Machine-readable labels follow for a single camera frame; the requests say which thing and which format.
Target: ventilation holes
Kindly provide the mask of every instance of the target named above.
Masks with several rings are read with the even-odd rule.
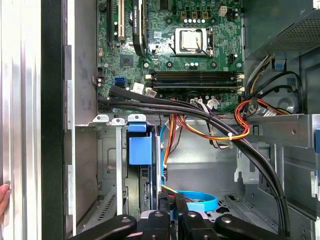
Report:
[[[281,34],[272,44],[265,47],[267,52],[307,51],[320,44],[320,19],[306,19],[290,31]]]
[[[98,221],[104,219],[106,213],[108,212],[108,210],[109,210],[109,208],[110,208],[110,206],[113,203],[115,198],[116,198],[116,195],[112,195],[111,196],[110,200],[108,201],[108,203],[106,204],[105,208],[103,209],[101,215],[99,216]]]

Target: side panel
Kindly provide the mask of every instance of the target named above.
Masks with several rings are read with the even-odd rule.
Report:
[[[3,238],[41,240],[41,1],[0,6],[1,182],[11,188]]]

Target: expansion slot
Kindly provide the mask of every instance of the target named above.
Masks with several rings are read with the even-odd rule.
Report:
[[[125,40],[125,0],[118,0],[118,39]]]
[[[109,46],[112,46],[113,42],[113,4],[112,0],[107,0],[106,1],[106,15],[107,15],[107,36],[106,36],[106,41]]]

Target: black data cable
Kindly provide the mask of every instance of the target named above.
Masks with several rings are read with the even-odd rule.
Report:
[[[303,92],[302,80],[301,80],[301,77],[293,71],[285,71],[285,72],[282,72],[282,73],[279,73],[279,74],[273,76],[272,78],[270,78],[269,80],[264,82],[261,86],[259,86],[253,93],[246,96],[244,98],[244,100],[250,100],[250,99],[254,98],[255,96],[257,96],[259,94],[259,92],[261,90],[263,90],[269,84],[273,83],[275,80],[277,80],[285,75],[291,75],[291,74],[293,74],[297,80],[298,108],[299,108],[298,113],[299,114],[304,113],[305,112],[305,106],[304,106],[305,104],[304,104],[304,92]]]
[[[279,92],[280,89],[287,89],[289,93],[291,93],[293,91],[292,86],[288,86],[288,85],[279,85],[279,86],[274,86],[273,88],[270,88],[268,91],[265,91],[262,94],[258,95],[258,99],[263,99],[265,96],[267,96],[268,94],[272,93],[272,92]]]
[[[147,102],[151,102],[151,98],[147,97]],[[225,124],[220,119],[202,112],[197,109],[190,109],[189,107],[181,107],[173,105],[173,102],[166,101],[166,104],[150,104],[140,102],[126,102],[126,101],[110,101],[110,100],[99,100],[100,103],[106,104],[115,108],[122,108],[127,110],[133,110],[143,113],[157,113],[157,114],[180,114],[189,115],[201,118],[208,121],[211,125],[217,128],[224,134],[232,133],[238,134],[233,128]],[[267,179],[272,191],[274,192],[275,199],[278,205],[279,211],[279,234],[290,235],[290,220],[288,205],[284,191],[281,187],[280,181],[273,167],[265,157],[257,151],[247,140],[238,139],[232,141],[259,169],[261,174]]]

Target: ram slot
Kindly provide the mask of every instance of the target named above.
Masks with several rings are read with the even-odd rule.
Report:
[[[125,40],[125,0],[118,0],[118,39]]]
[[[241,87],[236,75],[228,71],[167,71],[153,75],[152,87],[165,88],[230,88]]]

